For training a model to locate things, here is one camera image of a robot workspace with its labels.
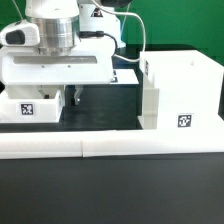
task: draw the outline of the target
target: metal part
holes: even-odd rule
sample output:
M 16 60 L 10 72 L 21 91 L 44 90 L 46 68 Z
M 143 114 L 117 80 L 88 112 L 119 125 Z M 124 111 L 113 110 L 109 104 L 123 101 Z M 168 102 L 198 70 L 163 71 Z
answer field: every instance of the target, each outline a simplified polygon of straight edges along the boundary
M 79 105 L 80 103 L 80 96 L 82 94 L 83 91 L 83 86 L 80 85 L 76 85 L 75 86 L 75 94 L 74 94 L 74 100 L 75 100 L 75 105 Z
M 27 20 L 38 26 L 40 32 L 40 54 L 45 56 L 66 56 L 75 46 L 76 31 L 79 30 L 78 17 L 64 19 Z

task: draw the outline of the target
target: black cable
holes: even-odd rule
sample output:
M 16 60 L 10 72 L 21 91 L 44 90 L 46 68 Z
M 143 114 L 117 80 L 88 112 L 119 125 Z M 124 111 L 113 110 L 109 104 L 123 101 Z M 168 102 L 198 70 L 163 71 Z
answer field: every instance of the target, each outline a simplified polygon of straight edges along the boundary
M 104 36 L 108 36 L 110 38 L 112 38 L 114 40 L 115 43 L 115 50 L 114 50 L 114 54 L 116 53 L 116 50 L 118 49 L 118 44 L 117 44 L 117 40 L 115 37 L 113 37 L 112 35 L 110 35 L 109 33 L 104 33 Z
M 117 40 L 114 36 L 110 35 L 109 33 L 104 33 L 103 31 L 96 31 L 96 32 L 80 31 L 79 32 L 79 38 L 104 37 L 104 36 L 108 36 L 114 40 L 114 44 L 115 44 L 114 54 L 115 54 L 116 50 L 118 48 L 118 44 L 117 44 Z

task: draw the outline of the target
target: green wall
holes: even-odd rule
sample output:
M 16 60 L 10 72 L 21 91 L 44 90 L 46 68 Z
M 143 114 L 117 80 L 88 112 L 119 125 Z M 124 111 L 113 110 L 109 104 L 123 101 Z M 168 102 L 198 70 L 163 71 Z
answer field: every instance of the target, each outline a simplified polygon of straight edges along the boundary
M 11 0 L 0 0 L 0 29 L 19 20 Z M 17 0 L 24 13 L 25 0 Z M 223 0 L 133 0 L 143 19 L 148 44 L 188 44 L 224 65 Z M 127 19 L 123 40 L 141 43 L 141 28 Z

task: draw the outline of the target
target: white platform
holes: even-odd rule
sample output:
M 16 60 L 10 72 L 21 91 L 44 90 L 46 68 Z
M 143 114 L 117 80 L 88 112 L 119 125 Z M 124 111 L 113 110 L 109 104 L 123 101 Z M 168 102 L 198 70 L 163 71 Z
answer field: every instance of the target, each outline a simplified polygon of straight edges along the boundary
M 144 129 L 216 127 L 223 66 L 196 50 L 141 53 Z

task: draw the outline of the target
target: white cable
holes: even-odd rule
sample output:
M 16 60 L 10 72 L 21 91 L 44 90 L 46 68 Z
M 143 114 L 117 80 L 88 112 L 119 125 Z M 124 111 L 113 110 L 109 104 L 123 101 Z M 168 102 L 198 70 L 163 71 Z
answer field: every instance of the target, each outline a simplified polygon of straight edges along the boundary
M 12 3 L 13 3 L 13 5 L 15 6 L 16 11 L 18 12 L 20 19 L 23 20 L 23 16 L 22 16 L 22 14 L 21 14 L 21 12 L 20 12 L 20 10 L 19 10 L 18 5 L 16 4 L 16 2 L 15 2 L 14 0 L 12 0 Z
M 126 12 L 129 12 L 130 7 L 131 7 L 131 2 L 128 4 Z M 124 20 L 123 20 L 123 23 L 122 23 L 122 26 L 121 26 L 121 36 L 123 34 L 123 31 L 124 31 L 124 26 L 125 26 L 125 23 L 126 23 L 126 19 L 127 19 L 127 15 L 124 17 Z
M 93 4 L 98 7 L 99 9 L 101 9 L 103 12 L 106 12 L 106 13 L 109 13 L 109 14 L 112 14 L 112 15 L 117 15 L 117 16 L 132 16 L 132 17 L 135 17 L 136 19 L 139 20 L 140 24 L 141 24 L 141 28 L 142 28 L 142 35 L 143 35 L 143 47 L 142 47 L 142 51 L 144 52 L 145 51 L 145 45 L 146 45 L 146 32 L 145 32 L 145 26 L 144 26 L 144 23 L 142 21 L 142 19 L 140 18 L 139 15 L 135 14 L 135 13 L 131 13 L 131 12 L 112 12 L 112 11 L 109 11 L 107 9 L 105 9 L 104 7 L 102 7 L 101 5 L 99 5 L 95 0 L 91 0 L 93 2 Z M 128 59 L 128 58 L 125 58 L 125 57 L 122 57 L 120 55 L 117 55 L 117 54 L 114 54 L 114 57 L 117 57 L 119 59 L 122 59 L 122 60 L 125 60 L 125 61 L 128 61 L 128 62 L 139 62 L 140 58 L 138 59 Z

